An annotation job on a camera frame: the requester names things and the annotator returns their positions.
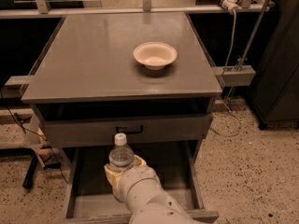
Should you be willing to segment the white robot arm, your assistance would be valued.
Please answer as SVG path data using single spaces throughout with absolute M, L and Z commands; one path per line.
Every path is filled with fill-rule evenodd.
M 131 161 L 110 159 L 104 169 L 113 195 L 132 214 L 129 224 L 203 224 L 163 189 L 155 170 L 139 156 Z

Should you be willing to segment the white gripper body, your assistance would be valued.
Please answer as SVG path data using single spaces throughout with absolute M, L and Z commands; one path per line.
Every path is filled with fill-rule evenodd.
M 148 165 L 120 173 L 113 183 L 113 194 L 123 203 L 147 203 L 160 192 L 160 179 Z

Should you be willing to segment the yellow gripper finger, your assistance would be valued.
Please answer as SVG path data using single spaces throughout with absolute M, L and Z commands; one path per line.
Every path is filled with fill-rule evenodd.
M 139 169 L 139 168 L 145 168 L 146 166 L 147 166 L 146 161 L 141 157 L 135 155 L 134 168 Z
M 107 163 L 104 166 L 104 169 L 105 169 L 107 181 L 109 182 L 109 184 L 112 186 L 113 189 L 117 189 L 125 169 L 121 167 L 113 166 L 109 163 Z

